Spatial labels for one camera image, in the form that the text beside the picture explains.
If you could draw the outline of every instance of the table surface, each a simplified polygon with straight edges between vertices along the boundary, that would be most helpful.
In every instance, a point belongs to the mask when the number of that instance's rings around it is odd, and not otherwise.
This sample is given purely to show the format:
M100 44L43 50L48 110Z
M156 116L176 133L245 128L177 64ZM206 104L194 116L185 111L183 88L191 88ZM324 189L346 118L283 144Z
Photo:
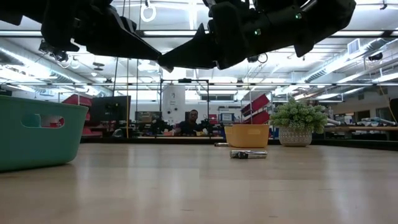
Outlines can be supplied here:
M0 223L396 223L398 152L82 144L59 167L0 174Z
M360 126L343 126L325 128L326 132L345 132L345 131L398 131L398 127L360 127Z

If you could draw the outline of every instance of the green plant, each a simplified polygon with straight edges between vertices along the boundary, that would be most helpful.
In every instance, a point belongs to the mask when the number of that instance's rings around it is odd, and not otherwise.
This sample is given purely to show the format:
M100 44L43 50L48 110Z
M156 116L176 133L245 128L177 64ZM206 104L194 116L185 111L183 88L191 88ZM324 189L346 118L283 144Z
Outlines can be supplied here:
M321 134L327 124L326 119L327 116L322 113L322 106L307 106L291 98L288 103L277 107L270 121L274 126Z

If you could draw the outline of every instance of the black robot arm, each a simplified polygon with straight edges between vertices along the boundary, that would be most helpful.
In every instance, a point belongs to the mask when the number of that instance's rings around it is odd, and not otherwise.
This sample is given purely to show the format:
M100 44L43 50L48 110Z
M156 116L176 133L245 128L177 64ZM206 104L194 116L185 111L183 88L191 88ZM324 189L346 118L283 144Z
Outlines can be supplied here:
M229 68L245 58L294 45L298 57L344 29L354 0L248 1L205 0L210 8L209 33L203 24L194 38L161 56L161 65Z

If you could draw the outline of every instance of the yellow basket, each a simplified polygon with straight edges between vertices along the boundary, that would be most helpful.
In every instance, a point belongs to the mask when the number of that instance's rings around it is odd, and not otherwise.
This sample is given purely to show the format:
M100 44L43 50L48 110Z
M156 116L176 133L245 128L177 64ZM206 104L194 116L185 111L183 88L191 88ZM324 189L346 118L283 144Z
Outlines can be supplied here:
M225 127L226 142L240 148L265 148L268 145L268 124L234 124Z

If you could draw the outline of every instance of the teal plastic basket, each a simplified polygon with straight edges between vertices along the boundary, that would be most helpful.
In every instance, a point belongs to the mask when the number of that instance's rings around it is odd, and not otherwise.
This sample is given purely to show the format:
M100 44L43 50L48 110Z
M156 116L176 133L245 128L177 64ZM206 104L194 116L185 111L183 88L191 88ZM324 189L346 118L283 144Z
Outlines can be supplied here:
M0 96L0 172L72 161L88 108ZM43 128L40 115L61 116L59 128Z

